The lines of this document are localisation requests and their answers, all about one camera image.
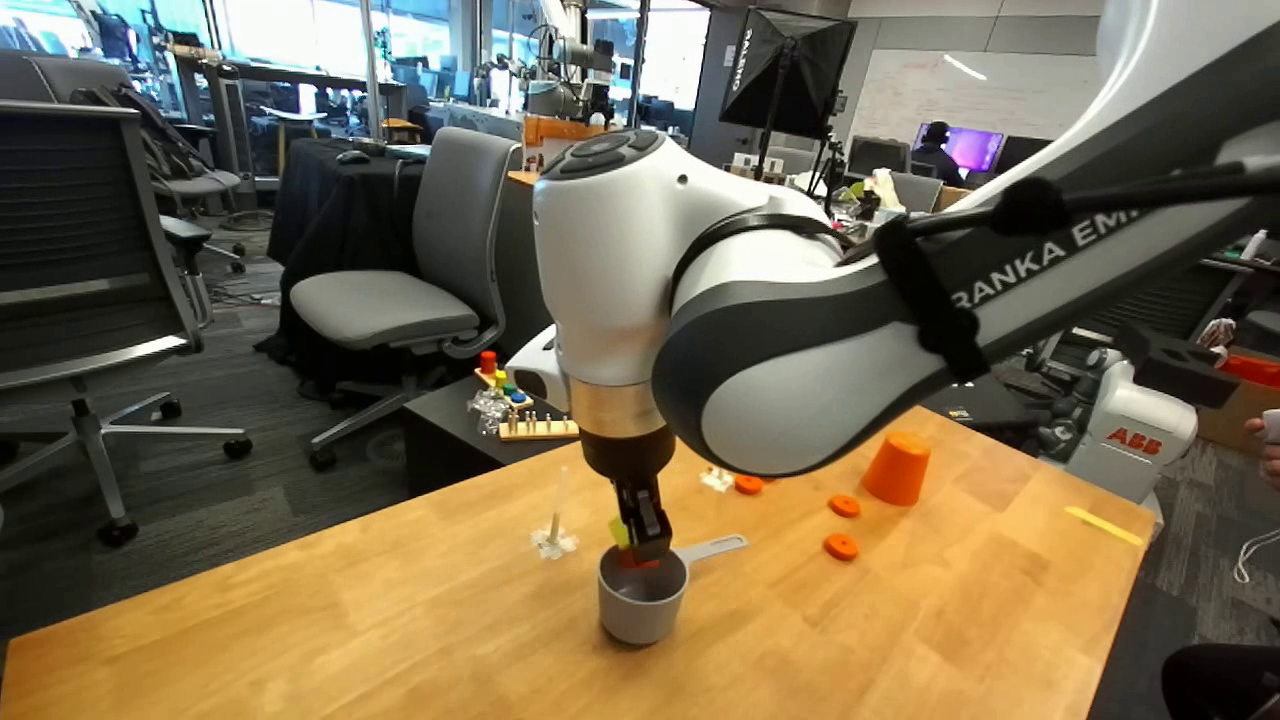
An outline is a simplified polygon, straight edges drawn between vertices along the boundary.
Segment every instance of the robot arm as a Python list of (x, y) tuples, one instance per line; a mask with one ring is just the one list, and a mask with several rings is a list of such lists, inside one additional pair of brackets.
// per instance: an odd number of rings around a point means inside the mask
[(581, 146), (549, 169), (536, 244), (560, 369), (638, 548), (671, 532), (658, 491), (668, 429), (725, 467), (819, 467), (933, 387), (983, 374), (983, 358), (1280, 213), (1262, 195), (1280, 189), (1264, 164), (1280, 157), (1280, 104), (1264, 93), (1280, 11), (1147, 0), (1130, 20), (1133, 49), (1075, 130), (945, 218), (884, 225), (864, 259), (819, 231), (805, 195), (652, 131)]

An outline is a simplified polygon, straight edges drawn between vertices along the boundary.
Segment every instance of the cable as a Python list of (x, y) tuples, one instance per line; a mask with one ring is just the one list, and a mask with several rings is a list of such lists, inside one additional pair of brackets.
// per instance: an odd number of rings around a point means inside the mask
[(1248, 537), (1248, 539), (1241, 543), (1238, 565), (1233, 565), (1233, 582), (1238, 582), (1238, 584), (1251, 584), (1248, 560), (1251, 560), (1262, 548), (1270, 548), (1270, 543), (1280, 543), (1280, 528), (1270, 528), (1270, 532)]

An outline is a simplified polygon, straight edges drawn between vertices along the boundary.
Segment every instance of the gray office chair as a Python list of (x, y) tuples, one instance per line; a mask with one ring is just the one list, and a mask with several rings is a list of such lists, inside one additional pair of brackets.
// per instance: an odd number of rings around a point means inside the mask
[(8, 451), (18, 439), (54, 439), (0, 467), (0, 497), (82, 449), (107, 508), (105, 543), (135, 537), (107, 439), (226, 439), (234, 462), (251, 451), (243, 429), (123, 425), (146, 411), (178, 419), (168, 394), (112, 415), (89, 399), (102, 374), (192, 351), (192, 315), (163, 252), (135, 112), (0, 100), (0, 394), (71, 383), (69, 431), (0, 429)]
[(935, 213), (935, 202), (945, 195), (945, 180), (914, 172), (893, 172), (893, 189), (909, 213)]
[(508, 331), (500, 293), (500, 204), (518, 146), (467, 130), (440, 130), (412, 210), (417, 274), (351, 269), (291, 283), (297, 315), (341, 347), (396, 347), (399, 387), (311, 435), (310, 462), (334, 467), (334, 445), (399, 411), (419, 396), (430, 358), (474, 361)]

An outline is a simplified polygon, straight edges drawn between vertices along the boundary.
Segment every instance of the wooden table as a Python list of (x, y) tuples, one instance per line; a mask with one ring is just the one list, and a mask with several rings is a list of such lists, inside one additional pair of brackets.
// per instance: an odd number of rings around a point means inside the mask
[[(1147, 511), (923, 409), (895, 429), (933, 445), (923, 501), (862, 520), (827, 497), (877, 439), (766, 497), (680, 451), (680, 543), (754, 543), (644, 652), (598, 629), (611, 491), (560, 449), (22, 635), (0, 716), (1087, 716)], [(554, 508), (570, 560), (531, 552)], [(864, 560), (819, 552), (836, 528)]]

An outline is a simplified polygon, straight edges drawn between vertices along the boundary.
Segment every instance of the orange object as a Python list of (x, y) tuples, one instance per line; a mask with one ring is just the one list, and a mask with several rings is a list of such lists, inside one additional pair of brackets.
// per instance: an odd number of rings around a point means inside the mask
[(485, 377), (497, 374), (497, 351), (479, 351), (479, 374), (485, 374)]
[(766, 480), (762, 475), (737, 475), (732, 487), (746, 491), (746, 497), (762, 497)]
[(884, 504), (917, 504), (927, 474), (927, 445), (909, 431), (880, 439), (880, 451), (864, 475), (864, 487)]
[(862, 555), (856, 539), (844, 537), (844, 532), (831, 532), (831, 537), (826, 539), (826, 548), (827, 548), (836, 560), (844, 560), (844, 565), (851, 565), (851, 560)]
[(1248, 383), (1280, 387), (1280, 364), (1270, 358), (1227, 351), (1219, 361), (1219, 374), (1248, 382)]
[(831, 497), (827, 508), (831, 508), (836, 517), (862, 517), (862, 511), (864, 511), (864, 504), (862, 504), (856, 497)]

